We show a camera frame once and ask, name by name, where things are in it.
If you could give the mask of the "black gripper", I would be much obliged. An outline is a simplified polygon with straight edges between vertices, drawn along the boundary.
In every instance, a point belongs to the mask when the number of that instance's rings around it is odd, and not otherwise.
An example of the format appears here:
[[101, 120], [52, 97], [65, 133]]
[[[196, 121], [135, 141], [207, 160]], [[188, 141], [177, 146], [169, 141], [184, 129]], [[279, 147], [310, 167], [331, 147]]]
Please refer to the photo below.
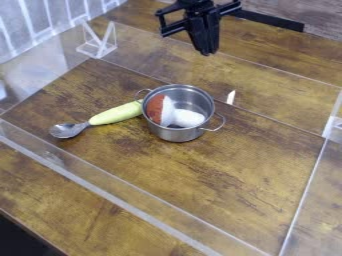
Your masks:
[[[161, 36], [187, 31], [195, 49], [204, 56], [213, 54], [219, 48], [219, 22], [223, 16], [216, 5], [213, 0], [176, 0], [155, 12]], [[180, 10], [184, 11], [183, 19], [167, 23], [165, 15]]]

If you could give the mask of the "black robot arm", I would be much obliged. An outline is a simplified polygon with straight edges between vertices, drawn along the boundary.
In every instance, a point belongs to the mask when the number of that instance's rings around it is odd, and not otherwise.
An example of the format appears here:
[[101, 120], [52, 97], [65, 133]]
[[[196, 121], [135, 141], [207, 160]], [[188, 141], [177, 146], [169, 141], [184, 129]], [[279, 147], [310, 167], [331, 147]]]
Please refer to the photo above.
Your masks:
[[[240, 0], [232, 0], [223, 5], [215, 5], [212, 0], [176, 0], [155, 12], [160, 23], [160, 35], [167, 37], [185, 31], [200, 54], [215, 54], [219, 48], [220, 18], [240, 9]], [[164, 16], [179, 10], [184, 11], [183, 19], [167, 24]]]

